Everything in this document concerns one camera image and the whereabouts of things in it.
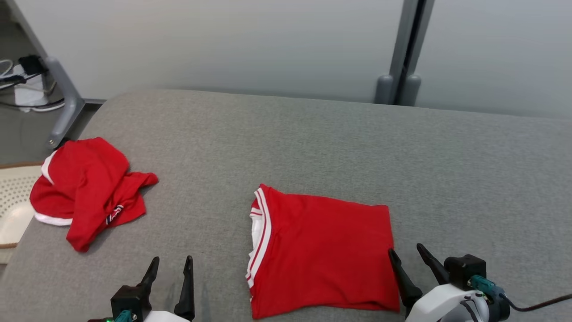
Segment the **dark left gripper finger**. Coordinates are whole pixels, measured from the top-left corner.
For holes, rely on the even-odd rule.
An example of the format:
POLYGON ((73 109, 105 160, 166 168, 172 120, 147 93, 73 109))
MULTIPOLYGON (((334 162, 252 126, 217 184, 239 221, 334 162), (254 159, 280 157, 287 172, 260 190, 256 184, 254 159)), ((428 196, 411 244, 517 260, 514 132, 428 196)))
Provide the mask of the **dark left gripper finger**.
POLYGON ((174 307, 174 314, 185 320, 192 321, 195 318, 195 301, 193 258, 191 255, 186 257, 183 276, 184 281, 181 294, 178 303, 174 307))
POLYGON ((159 271, 159 264, 159 256, 153 257, 149 267, 147 268, 147 271, 145 272, 145 275, 143 275, 143 278, 139 283, 139 287, 151 288, 153 282, 156 280, 157 273, 159 271))

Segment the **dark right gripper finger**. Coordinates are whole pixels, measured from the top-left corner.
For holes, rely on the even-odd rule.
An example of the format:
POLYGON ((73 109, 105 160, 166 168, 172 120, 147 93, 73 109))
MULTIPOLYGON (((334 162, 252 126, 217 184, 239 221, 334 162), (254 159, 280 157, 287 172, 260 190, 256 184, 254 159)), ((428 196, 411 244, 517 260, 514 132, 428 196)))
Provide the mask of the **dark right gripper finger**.
POLYGON ((417 243, 416 249, 425 265, 431 269, 437 283, 439 285, 448 284, 450 282, 450 275, 443 264, 441 264, 422 243, 417 243))
POLYGON ((422 298, 423 292, 411 281, 402 267, 401 259, 393 248, 388 249, 388 256, 402 304, 406 309, 412 309, 415 303, 422 298))

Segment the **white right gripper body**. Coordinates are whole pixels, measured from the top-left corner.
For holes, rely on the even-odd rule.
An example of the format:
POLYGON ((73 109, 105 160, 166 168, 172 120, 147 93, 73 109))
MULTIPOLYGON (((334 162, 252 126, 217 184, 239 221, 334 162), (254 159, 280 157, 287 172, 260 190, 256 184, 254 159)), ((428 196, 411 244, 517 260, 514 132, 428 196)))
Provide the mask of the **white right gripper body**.
POLYGON ((490 311, 480 291, 451 284, 433 288, 412 307, 406 322, 488 322, 490 311))

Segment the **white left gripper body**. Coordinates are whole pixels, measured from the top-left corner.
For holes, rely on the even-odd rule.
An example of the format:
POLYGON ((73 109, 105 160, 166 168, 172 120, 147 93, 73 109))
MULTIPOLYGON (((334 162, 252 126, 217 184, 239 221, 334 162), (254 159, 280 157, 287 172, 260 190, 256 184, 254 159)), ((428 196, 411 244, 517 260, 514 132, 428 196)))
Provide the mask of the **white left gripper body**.
POLYGON ((165 310, 152 310, 143 322, 190 322, 190 320, 165 310))

